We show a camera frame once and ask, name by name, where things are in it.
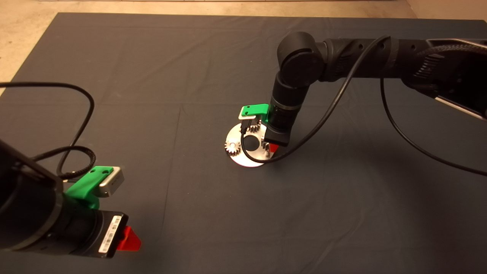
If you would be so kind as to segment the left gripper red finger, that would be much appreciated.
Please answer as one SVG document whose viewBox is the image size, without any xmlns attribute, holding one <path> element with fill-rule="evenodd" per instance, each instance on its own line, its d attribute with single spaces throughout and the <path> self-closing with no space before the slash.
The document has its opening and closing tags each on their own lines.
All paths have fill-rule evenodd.
<svg viewBox="0 0 487 274">
<path fill-rule="evenodd" d="M 140 250 L 142 242 L 131 226 L 125 226 L 122 230 L 117 243 L 117 251 L 137 252 Z"/>
</svg>

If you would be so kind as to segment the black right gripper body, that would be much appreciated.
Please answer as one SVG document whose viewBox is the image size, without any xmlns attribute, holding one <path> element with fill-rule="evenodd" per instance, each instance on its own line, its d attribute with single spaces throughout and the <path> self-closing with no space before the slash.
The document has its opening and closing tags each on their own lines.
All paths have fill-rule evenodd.
<svg viewBox="0 0 487 274">
<path fill-rule="evenodd" d="M 299 108 L 288 110 L 280 107 L 269 107 L 264 141 L 287 147 L 299 111 Z"/>
</svg>

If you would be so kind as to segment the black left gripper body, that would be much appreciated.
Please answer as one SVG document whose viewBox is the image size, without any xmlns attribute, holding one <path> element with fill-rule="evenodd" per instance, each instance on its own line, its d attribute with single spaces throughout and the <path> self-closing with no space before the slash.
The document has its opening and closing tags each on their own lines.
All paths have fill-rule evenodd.
<svg viewBox="0 0 487 274">
<path fill-rule="evenodd" d="M 81 255 L 102 259 L 112 258 L 123 238 L 129 216 L 111 210 L 98 210 L 95 216 L 95 229 L 82 246 Z"/>
</svg>

